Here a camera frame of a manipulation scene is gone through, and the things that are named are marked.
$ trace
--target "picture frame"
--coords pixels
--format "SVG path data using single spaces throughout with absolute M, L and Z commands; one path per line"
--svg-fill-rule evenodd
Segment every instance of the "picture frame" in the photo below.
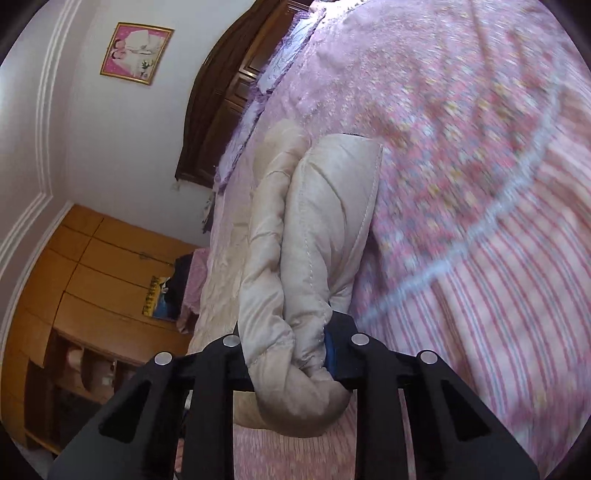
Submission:
M 117 23 L 100 74 L 151 85 L 173 32 L 154 25 Z

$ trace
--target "pink blanket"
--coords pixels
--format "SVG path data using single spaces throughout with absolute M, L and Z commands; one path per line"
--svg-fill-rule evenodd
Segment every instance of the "pink blanket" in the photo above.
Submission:
M 391 349 L 437 351 L 545 475 L 591 414 L 589 71 L 538 0 L 343 1 L 269 98 L 212 256 L 270 125 L 379 138 L 351 314 Z M 354 415 L 309 440 L 237 427 L 236 477 L 352 477 Z

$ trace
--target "dark wooden headboard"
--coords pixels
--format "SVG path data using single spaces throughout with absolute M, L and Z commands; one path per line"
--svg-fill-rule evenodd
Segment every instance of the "dark wooden headboard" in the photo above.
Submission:
M 191 91 L 177 179 L 212 186 L 251 83 L 289 30 L 295 14 L 307 10 L 311 0 L 302 2 L 256 0 L 211 50 Z

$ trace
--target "screw head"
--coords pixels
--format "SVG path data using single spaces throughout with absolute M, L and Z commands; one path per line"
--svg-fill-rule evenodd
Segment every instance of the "screw head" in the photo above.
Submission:
M 226 346 L 238 346 L 240 345 L 240 337 L 238 335 L 228 335 L 224 337 L 223 344 Z
M 173 354 L 170 352 L 160 352 L 158 355 L 154 357 L 154 362 L 156 365 L 168 365 L 170 362 L 173 361 Z
M 355 345 L 367 345 L 369 343 L 369 337 L 367 335 L 365 335 L 364 333 L 356 333 L 355 335 L 353 335 L 351 337 L 351 341 L 355 344 Z
M 421 353 L 421 360 L 426 364 L 432 365 L 437 363 L 438 357 L 435 352 L 432 352 L 431 350 L 425 350 L 423 353 Z

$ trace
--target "white wall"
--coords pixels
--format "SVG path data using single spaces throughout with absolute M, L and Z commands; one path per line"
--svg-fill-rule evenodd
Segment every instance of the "white wall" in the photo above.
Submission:
M 209 242 L 200 229 L 210 190 L 175 185 L 174 172 L 195 76 L 218 38 L 251 4 L 100 0 L 79 44 L 69 100 L 66 168 L 75 203 L 187 242 Z M 99 75 L 117 22 L 175 29 L 151 86 Z

